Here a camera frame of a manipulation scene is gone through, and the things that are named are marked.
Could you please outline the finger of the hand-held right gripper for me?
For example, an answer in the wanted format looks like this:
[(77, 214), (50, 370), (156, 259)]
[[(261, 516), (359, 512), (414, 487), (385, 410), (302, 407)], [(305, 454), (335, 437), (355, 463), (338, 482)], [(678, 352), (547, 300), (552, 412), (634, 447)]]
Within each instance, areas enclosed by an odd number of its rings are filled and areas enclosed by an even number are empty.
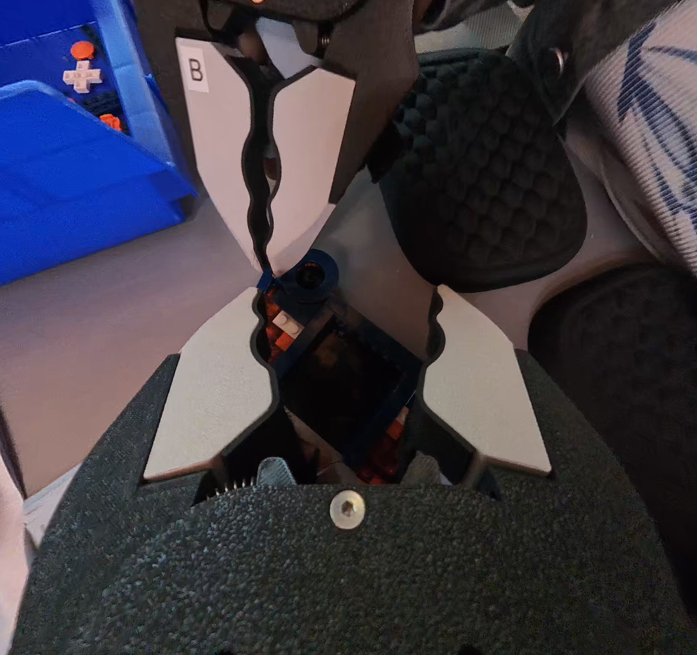
[(274, 276), (299, 263), (335, 209), (330, 193), (354, 89), (350, 77), (307, 67), (274, 90), (270, 131), (280, 178), (270, 199), (266, 243)]
[(175, 43), (198, 176), (252, 266), (268, 271), (270, 188), (257, 128), (264, 90), (229, 49), (184, 37)]

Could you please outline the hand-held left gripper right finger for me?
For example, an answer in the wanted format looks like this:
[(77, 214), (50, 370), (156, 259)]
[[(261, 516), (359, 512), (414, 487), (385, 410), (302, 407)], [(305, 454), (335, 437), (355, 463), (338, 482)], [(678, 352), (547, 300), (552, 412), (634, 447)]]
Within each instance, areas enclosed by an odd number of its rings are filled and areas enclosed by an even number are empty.
[(447, 285), (433, 292), (434, 337), (418, 382), (426, 415), (465, 452), (440, 458), (445, 476), (482, 476), (487, 467), (549, 476), (552, 465), (514, 346), (491, 319)]

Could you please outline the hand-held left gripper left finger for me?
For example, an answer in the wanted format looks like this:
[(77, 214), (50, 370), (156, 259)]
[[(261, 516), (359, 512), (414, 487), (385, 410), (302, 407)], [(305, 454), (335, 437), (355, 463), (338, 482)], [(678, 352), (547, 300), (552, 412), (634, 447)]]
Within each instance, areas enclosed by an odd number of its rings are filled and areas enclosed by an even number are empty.
[(257, 345), (263, 306), (263, 293), (246, 289), (181, 348), (144, 482), (224, 474), (225, 458), (274, 413), (278, 386)]

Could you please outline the blue orange toy brick model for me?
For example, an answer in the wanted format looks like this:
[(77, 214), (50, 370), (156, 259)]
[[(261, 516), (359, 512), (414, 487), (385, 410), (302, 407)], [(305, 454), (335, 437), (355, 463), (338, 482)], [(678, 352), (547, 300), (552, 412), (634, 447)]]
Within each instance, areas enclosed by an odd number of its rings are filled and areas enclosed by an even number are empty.
[(318, 477), (393, 484), (422, 362), (337, 295), (339, 269), (310, 249), (264, 294), (269, 364)]

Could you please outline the pile of loose toy bricks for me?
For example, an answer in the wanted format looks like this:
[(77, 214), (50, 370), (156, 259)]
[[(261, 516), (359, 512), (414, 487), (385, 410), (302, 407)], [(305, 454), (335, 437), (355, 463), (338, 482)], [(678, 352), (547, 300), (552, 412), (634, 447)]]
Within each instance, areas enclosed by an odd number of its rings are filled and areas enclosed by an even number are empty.
[(111, 129), (129, 135), (123, 104), (102, 46), (83, 38), (71, 44), (69, 54), (74, 64), (63, 72), (65, 96)]

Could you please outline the blue plastic bin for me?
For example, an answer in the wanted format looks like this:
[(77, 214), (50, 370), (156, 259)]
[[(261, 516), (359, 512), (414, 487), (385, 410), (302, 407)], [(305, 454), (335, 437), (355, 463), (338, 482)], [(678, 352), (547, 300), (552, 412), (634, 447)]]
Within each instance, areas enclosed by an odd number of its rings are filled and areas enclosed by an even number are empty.
[[(83, 38), (129, 135), (64, 94)], [(196, 196), (132, 0), (1, 0), (1, 284), (181, 224)]]

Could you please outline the white blue patterned garment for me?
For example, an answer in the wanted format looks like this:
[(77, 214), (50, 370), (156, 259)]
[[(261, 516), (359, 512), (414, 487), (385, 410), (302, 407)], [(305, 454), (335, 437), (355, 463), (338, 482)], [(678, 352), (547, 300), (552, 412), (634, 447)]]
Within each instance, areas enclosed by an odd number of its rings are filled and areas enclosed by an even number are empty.
[(571, 149), (657, 259), (696, 275), (696, 0), (655, 16), (590, 70)]

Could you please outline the person's black jacket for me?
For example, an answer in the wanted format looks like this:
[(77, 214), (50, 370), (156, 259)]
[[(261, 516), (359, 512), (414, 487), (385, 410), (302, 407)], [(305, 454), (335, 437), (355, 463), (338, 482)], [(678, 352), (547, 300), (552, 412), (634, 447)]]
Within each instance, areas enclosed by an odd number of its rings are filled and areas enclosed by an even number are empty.
[(684, 0), (536, 0), (509, 50), (554, 123), (591, 70)]

